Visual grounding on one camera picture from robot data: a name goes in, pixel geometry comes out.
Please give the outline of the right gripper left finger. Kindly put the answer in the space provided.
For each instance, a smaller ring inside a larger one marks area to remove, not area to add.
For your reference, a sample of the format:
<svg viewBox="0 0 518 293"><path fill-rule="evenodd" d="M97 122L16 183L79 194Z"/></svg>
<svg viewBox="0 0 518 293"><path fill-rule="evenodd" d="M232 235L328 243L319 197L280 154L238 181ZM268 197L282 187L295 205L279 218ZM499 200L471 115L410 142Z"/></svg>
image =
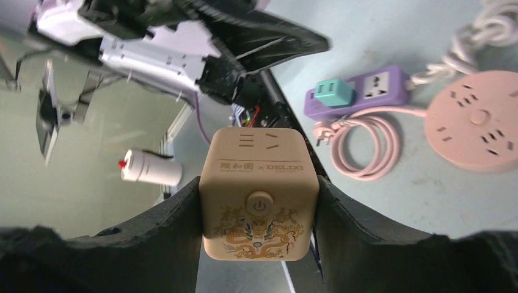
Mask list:
<svg viewBox="0 0 518 293"><path fill-rule="evenodd" d="M94 236L1 229L2 292L194 292L202 246L199 178Z"/></svg>

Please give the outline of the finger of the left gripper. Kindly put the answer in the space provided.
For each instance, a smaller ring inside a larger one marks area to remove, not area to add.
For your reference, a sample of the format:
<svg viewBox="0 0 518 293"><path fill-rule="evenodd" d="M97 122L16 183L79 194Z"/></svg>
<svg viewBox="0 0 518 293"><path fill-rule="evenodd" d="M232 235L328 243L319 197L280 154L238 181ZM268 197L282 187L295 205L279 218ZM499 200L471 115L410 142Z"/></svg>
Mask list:
<svg viewBox="0 0 518 293"><path fill-rule="evenodd" d="M191 1L190 7L216 48L244 74L330 48L327 37L244 1Z"/></svg>

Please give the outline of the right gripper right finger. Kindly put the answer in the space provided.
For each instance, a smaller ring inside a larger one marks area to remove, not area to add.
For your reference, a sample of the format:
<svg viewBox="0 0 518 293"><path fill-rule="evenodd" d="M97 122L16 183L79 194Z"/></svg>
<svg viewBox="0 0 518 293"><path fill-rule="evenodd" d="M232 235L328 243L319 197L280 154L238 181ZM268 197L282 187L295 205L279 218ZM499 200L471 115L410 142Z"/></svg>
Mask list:
<svg viewBox="0 0 518 293"><path fill-rule="evenodd" d="M517 291L516 231L429 234L318 181L314 229L328 292Z"/></svg>

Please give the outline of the teal USB charger plug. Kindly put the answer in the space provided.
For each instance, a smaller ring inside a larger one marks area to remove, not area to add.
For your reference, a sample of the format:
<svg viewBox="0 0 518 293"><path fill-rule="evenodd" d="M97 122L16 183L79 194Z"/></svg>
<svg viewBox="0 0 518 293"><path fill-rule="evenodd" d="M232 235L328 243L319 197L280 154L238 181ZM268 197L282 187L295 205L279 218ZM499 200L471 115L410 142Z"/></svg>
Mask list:
<svg viewBox="0 0 518 293"><path fill-rule="evenodd" d="M313 95L327 107L349 107L356 98L354 87L342 79L320 81Z"/></svg>

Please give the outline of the beige cube socket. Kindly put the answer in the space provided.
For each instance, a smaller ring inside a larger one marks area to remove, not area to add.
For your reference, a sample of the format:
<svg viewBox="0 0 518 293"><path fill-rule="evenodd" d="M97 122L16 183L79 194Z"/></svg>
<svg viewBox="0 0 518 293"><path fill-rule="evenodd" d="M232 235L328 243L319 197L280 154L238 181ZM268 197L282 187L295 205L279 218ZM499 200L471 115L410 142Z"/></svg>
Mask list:
<svg viewBox="0 0 518 293"><path fill-rule="evenodd" d="M199 181L203 244L219 261L297 261L308 252L319 182L303 135L222 128Z"/></svg>

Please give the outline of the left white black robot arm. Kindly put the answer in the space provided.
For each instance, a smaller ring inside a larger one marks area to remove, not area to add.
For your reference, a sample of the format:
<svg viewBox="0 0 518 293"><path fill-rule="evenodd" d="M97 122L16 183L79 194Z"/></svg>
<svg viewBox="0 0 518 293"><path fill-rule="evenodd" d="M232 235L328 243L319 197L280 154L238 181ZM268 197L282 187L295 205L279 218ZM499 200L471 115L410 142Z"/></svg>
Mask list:
<svg viewBox="0 0 518 293"><path fill-rule="evenodd" d="M328 39L254 7L253 1L42 1L31 31L125 76L182 98L232 104L256 89L254 75L329 50ZM153 27L196 21L218 56L152 42Z"/></svg>

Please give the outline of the white cylinder red tip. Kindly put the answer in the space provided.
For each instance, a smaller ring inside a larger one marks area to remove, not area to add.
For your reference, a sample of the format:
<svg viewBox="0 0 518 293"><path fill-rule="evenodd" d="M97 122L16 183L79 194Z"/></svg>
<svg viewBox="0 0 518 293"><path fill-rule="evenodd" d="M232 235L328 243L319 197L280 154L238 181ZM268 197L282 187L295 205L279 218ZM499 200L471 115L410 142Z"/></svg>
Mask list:
<svg viewBox="0 0 518 293"><path fill-rule="evenodd" d="M130 149L117 165L124 181L177 186L183 175L182 165L173 156L148 150Z"/></svg>

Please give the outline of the purple power strip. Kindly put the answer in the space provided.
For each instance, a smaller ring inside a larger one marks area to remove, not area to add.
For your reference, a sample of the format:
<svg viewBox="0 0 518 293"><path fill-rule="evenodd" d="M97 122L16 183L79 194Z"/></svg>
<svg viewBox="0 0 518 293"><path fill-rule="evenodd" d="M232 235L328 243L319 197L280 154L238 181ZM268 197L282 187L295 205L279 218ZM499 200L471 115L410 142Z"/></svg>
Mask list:
<svg viewBox="0 0 518 293"><path fill-rule="evenodd" d="M354 87L356 98L351 106L325 106L314 98L315 86L305 95L304 114L315 121L333 120L372 107L403 106L410 98L410 76L397 65L342 80Z"/></svg>

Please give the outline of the pink round power strip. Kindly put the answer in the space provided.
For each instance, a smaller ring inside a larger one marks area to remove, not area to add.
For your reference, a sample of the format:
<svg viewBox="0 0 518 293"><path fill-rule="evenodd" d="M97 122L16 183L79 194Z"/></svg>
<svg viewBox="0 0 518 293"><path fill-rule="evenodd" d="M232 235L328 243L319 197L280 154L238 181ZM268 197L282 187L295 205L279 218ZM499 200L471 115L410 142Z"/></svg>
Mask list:
<svg viewBox="0 0 518 293"><path fill-rule="evenodd" d="M452 83L429 104L424 133L434 151L465 170L517 168L517 73L483 71Z"/></svg>

